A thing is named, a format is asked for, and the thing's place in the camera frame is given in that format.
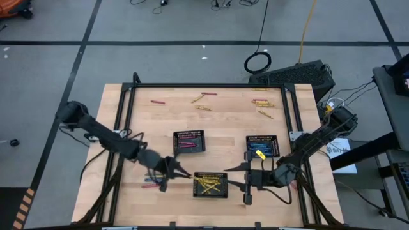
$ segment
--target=coiled black cable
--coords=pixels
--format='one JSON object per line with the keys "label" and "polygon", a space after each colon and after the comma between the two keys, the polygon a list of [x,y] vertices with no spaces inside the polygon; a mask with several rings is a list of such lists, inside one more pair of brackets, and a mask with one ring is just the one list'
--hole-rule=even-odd
{"label": "coiled black cable", "polygon": [[[248,57],[248,58],[245,60],[245,62],[244,62],[244,69],[245,69],[245,71],[247,71],[247,72],[249,72],[249,73],[251,73],[251,74],[263,73],[263,72],[265,72],[266,70],[268,70],[268,69],[270,68],[270,66],[271,66],[271,62],[272,62],[272,61],[271,61],[271,56],[270,56],[267,52],[258,52],[258,49],[260,48],[261,37],[263,36],[264,23],[265,23],[265,21],[266,21],[267,8],[268,8],[268,3],[269,3],[269,2],[270,2],[270,0],[267,0],[266,8],[265,8],[265,10],[264,10],[263,25],[261,26],[261,32],[260,32],[260,38],[259,38],[259,40],[258,40],[257,50],[254,52],[254,54],[252,54],[250,57]],[[252,58],[254,58],[254,57],[258,56],[258,55],[263,55],[263,56],[266,56],[266,57],[267,57],[267,59],[268,59],[267,65],[264,66],[263,68],[259,69],[259,70],[250,70],[249,67],[248,67],[249,61],[250,61]]]}

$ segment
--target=gray floor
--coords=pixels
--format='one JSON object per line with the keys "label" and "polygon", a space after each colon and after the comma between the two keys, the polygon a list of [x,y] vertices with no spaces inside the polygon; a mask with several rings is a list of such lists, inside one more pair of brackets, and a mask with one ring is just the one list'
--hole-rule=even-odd
{"label": "gray floor", "polygon": [[[33,1],[33,19],[0,22],[9,25],[0,32],[0,41],[81,41],[95,2]],[[154,15],[151,11],[158,2],[149,0],[131,6],[128,0],[102,0],[89,40],[254,41],[259,36],[266,1],[261,0],[250,8],[233,1],[232,7],[219,11],[210,9],[210,0],[170,1],[162,14]],[[271,0],[263,40],[299,41],[312,2]],[[377,0],[377,3],[394,39],[409,42],[409,27],[405,23],[409,20],[405,10],[409,8],[408,1]],[[318,0],[306,40],[386,42],[387,37],[369,1]],[[96,115],[104,84],[128,82],[134,71],[143,82],[247,82],[249,74],[243,69],[243,62],[255,48],[253,45],[87,46],[70,100],[86,104],[90,113]],[[297,62],[298,46],[263,49],[272,55],[271,70]],[[16,137],[21,141],[14,149],[0,145],[0,187],[30,186],[78,50],[75,45],[0,45],[0,137]],[[409,53],[409,47],[399,50],[402,55]],[[396,62],[390,47],[304,47],[303,62],[317,59],[331,66],[337,83],[334,92],[369,82],[373,67]],[[263,65],[262,59],[251,62],[253,68]],[[391,131],[376,89],[356,100],[350,108],[359,118],[352,139],[371,140]],[[84,146],[57,134],[26,227],[70,222],[86,153]],[[346,223],[381,229],[405,227],[380,217],[350,191],[340,188],[338,192]],[[362,192],[382,204],[379,191]],[[398,213],[404,216],[401,208]]]}

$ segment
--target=metal bracket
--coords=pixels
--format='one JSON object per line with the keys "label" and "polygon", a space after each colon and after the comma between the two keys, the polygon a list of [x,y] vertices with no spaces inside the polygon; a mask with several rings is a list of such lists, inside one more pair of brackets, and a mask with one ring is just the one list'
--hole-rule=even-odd
{"label": "metal bracket", "polygon": [[289,139],[291,142],[297,140],[302,134],[309,134],[309,132],[301,132],[301,131],[291,131],[289,133]]}

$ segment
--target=black electronic device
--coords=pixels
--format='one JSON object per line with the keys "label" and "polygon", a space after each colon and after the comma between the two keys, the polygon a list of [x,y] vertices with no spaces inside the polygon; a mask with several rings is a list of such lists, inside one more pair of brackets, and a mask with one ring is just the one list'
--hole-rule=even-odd
{"label": "black electronic device", "polygon": [[387,68],[387,73],[394,79],[397,95],[409,96],[409,55]]}
{"label": "black electronic device", "polygon": [[394,163],[392,167],[395,168],[399,182],[405,191],[406,198],[409,199],[409,163]]}
{"label": "black electronic device", "polygon": [[321,60],[298,64],[250,76],[251,84],[294,83],[311,84],[315,101],[319,102],[335,86],[330,70]]}

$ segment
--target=gold peg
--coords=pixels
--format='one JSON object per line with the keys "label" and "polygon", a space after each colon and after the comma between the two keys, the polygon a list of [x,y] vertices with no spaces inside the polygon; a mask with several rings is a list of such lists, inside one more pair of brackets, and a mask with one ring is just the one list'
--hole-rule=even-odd
{"label": "gold peg", "polygon": [[211,108],[207,108],[204,105],[195,105],[194,107],[197,108],[197,109],[201,109],[201,110],[212,111]]}
{"label": "gold peg", "polygon": [[266,116],[266,117],[268,117],[268,118],[274,119],[271,115],[269,115],[269,114],[266,113],[266,112],[263,112],[263,111],[257,111],[257,112],[261,113],[262,115],[264,115],[264,116]]}

